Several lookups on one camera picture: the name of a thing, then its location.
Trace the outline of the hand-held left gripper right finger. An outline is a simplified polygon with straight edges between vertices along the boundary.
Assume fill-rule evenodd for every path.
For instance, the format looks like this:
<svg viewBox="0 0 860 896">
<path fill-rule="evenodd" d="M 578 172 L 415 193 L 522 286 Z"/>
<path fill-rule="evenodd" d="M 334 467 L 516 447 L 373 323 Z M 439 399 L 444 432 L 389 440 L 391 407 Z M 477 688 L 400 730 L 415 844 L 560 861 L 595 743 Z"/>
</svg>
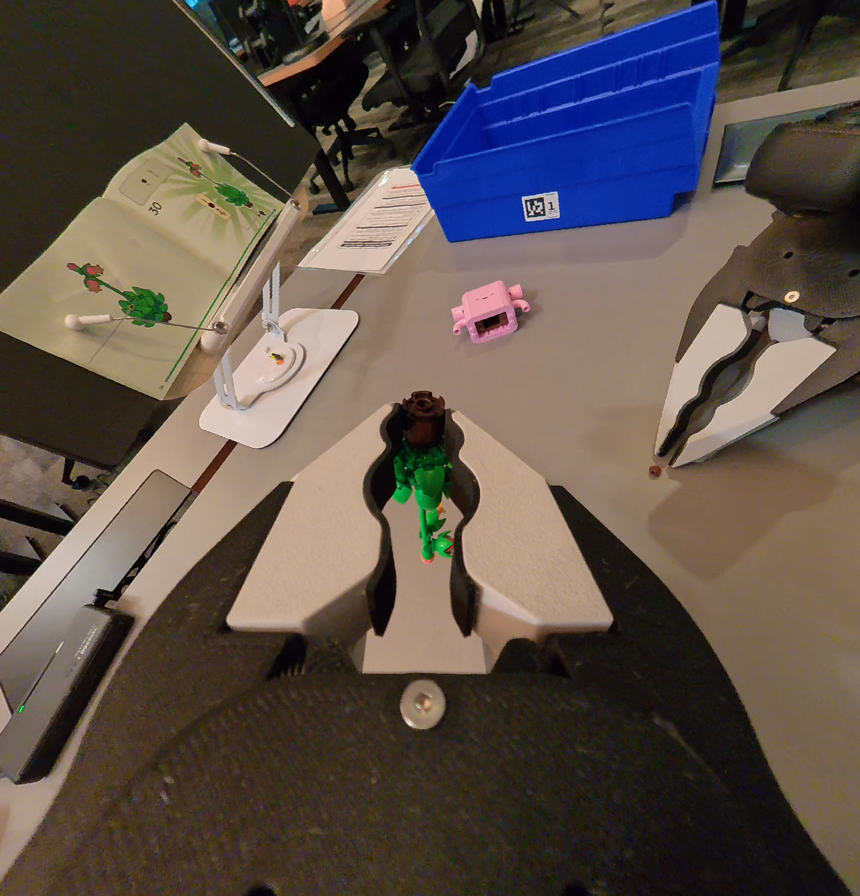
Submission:
<svg viewBox="0 0 860 896">
<path fill-rule="evenodd" d="M 486 670 L 513 639 L 606 632 L 614 617 L 545 478 L 458 411 L 445 449 L 455 532 L 451 608 Z"/>
</svg>

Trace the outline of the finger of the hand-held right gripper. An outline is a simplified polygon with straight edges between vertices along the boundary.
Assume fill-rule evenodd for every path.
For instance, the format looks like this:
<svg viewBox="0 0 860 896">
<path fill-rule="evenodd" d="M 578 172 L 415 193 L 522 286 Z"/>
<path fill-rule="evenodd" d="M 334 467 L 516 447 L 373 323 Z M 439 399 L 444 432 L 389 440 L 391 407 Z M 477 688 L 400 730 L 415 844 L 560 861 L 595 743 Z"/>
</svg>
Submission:
<svg viewBox="0 0 860 896">
<path fill-rule="evenodd" d="M 656 438 L 655 455 L 672 458 L 701 434 L 738 377 L 738 360 L 754 344 L 750 314 L 719 304 L 674 365 Z"/>
<path fill-rule="evenodd" d="M 834 353 L 834 348 L 805 329 L 804 316 L 797 311 L 742 310 L 750 314 L 754 325 L 754 344 L 738 360 L 738 377 L 727 399 L 703 432 L 692 434 L 684 448 L 669 458 L 671 466 L 703 461 L 770 425 L 782 401 Z"/>
</svg>

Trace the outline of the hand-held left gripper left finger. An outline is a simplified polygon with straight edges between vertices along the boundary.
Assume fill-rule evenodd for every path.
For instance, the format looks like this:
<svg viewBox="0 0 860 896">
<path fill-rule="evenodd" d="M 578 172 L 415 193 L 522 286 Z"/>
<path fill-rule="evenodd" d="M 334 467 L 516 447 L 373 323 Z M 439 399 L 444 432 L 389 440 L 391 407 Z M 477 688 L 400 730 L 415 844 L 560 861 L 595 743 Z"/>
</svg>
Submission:
<svg viewBox="0 0 860 896">
<path fill-rule="evenodd" d="M 230 628 L 335 639 L 362 670 L 366 635 L 384 633 L 394 605 L 381 511 L 401 442 L 402 406 L 385 404 L 294 477 L 226 617 Z"/>
</svg>

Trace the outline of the green leafy plant piece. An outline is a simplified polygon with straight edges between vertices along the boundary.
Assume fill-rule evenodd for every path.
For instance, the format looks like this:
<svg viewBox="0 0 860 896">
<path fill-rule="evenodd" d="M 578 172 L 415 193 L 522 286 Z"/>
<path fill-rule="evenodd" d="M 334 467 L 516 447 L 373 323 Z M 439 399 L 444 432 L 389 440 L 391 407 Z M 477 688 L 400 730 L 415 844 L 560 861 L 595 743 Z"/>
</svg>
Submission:
<svg viewBox="0 0 860 896">
<path fill-rule="evenodd" d="M 405 504 L 414 497 L 423 511 L 437 513 L 450 493 L 451 463 L 444 449 L 445 405 L 430 391 L 403 400 L 402 446 L 394 458 L 393 499 Z"/>
</svg>

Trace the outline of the pink brick figure pot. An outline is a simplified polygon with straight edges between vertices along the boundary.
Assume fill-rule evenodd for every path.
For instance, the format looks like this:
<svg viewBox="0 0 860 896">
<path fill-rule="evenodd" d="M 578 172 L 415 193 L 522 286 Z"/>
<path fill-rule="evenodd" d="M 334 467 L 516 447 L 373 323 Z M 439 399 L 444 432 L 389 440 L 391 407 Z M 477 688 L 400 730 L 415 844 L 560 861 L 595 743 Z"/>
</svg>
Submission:
<svg viewBox="0 0 860 896">
<path fill-rule="evenodd" d="M 522 286 L 507 287 L 501 280 L 464 293 L 461 304 L 451 309 L 453 334 L 469 332 L 471 342 L 486 344 L 518 329 L 516 314 L 529 312 Z"/>
</svg>

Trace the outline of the grey framed desk panel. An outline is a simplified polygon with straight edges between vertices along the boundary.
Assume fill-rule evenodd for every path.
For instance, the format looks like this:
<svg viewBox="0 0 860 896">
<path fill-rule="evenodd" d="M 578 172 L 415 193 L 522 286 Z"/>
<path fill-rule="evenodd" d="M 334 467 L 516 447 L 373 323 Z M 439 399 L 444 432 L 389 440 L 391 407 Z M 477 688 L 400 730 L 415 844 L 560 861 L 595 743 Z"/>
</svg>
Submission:
<svg viewBox="0 0 860 896">
<path fill-rule="evenodd" d="M 723 133 L 713 185 L 743 183 L 755 152 L 779 124 L 777 118 L 728 124 Z"/>
</svg>

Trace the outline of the white book stand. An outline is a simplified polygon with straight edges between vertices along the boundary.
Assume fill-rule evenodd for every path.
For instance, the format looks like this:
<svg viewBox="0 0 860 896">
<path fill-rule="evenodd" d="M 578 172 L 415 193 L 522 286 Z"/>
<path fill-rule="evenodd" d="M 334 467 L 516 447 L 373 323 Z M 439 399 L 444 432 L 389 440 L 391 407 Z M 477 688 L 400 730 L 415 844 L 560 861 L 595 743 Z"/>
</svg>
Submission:
<svg viewBox="0 0 860 896">
<path fill-rule="evenodd" d="M 230 337 L 224 332 L 205 333 L 208 352 L 222 350 L 223 354 L 213 375 L 217 396 L 203 409 L 200 427 L 254 449 L 270 445 L 286 430 L 358 325 L 357 313 L 350 310 L 281 312 L 280 268 L 268 265 L 275 261 L 297 218 L 298 208 L 289 199 L 266 247 L 254 256 L 214 321 L 216 327 L 227 324 L 232 311 L 255 298 L 261 287 L 261 335 L 254 347 L 234 367 Z M 269 352 L 285 354 L 286 363 L 275 365 Z"/>
</svg>

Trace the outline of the blue storage bin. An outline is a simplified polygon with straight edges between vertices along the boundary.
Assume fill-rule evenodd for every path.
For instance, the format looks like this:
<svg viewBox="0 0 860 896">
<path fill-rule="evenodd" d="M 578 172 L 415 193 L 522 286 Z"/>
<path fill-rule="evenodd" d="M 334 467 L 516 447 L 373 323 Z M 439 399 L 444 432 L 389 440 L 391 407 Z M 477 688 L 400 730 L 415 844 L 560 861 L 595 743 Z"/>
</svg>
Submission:
<svg viewBox="0 0 860 896">
<path fill-rule="evenodd" d="M 469 84 L 412 169 L 451 242 L 664 218 L 718 72 L 718 6 L 691 6 Z"/>
</svg>

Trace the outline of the flat black box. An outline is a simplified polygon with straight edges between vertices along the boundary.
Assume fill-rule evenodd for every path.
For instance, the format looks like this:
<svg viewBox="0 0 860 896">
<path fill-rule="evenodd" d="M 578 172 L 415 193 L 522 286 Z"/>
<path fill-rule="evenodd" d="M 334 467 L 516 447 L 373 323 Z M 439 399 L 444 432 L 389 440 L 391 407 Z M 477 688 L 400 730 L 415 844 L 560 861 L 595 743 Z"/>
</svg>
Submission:
<svg viewBox="0 0 860 896">
<path fill-rule="evenodd" d="M 77 612 L 0 733 L 0 777 L 21 785 L 51 771 L 134 621 L 92 604 Z"/>
</svg>

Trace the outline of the open instruction booklet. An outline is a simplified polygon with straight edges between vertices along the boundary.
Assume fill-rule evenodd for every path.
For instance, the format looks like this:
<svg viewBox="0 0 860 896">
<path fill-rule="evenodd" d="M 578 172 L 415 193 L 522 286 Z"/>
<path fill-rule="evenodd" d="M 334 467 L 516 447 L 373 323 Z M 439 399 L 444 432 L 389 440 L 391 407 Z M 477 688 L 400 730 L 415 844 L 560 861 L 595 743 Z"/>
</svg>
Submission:
<svg viewBox="0 0 860 896">
<path fill-rule="evenodd" d="M 0 294 L 0 331 L 162 399 L 287 191 L 188 124 L 120 168 Z"/>
</svg>

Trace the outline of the laminated instruction sheet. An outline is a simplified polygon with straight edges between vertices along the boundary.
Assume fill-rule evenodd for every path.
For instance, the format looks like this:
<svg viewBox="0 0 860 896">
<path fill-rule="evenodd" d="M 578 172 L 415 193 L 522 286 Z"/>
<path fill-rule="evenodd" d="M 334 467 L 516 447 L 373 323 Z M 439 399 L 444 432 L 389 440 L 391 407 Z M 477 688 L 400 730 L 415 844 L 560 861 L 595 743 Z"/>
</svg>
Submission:
<svg viewBox="0 0 860 896">
<path fill-rule="evenodd" d="M 306 254 L 299 267 L 383 274 L 434 215 L 411 168 L 387 169 Z"/>
</svg>

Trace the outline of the black office chair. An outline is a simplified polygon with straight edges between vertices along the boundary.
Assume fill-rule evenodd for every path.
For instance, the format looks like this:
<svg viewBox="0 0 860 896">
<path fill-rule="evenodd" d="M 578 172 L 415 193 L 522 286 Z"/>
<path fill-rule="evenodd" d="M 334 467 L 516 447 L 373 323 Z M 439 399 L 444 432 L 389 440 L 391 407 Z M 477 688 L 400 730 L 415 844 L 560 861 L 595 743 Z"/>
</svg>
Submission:
<svg viewBox="0 0 860 896">
<path fill-rule="evenodd" d="M 462 58 L 470 38 L 477 39 L 476 55 L 481 55 L 485 44 L 474 2 L 389 2 L 350 28 L 341 47 L 324 61 L 278 87 L 303 113 L 306 127 L 325 134 L 334 129 L 331 162 L 341 162 L 343 186 L 350 190 L 354 146 L 387 146 L 395 155 L 378 126 L 359 129 L 349 113 L 368 81 L 368 55 L 377 52 L 384 68 L 362 107 L 402 106 L 406 114 L 396 126 L 413 126 L 438 120 L 442 106 L 457 98 L 469 78 L 470 62 Z"/>
</svg>

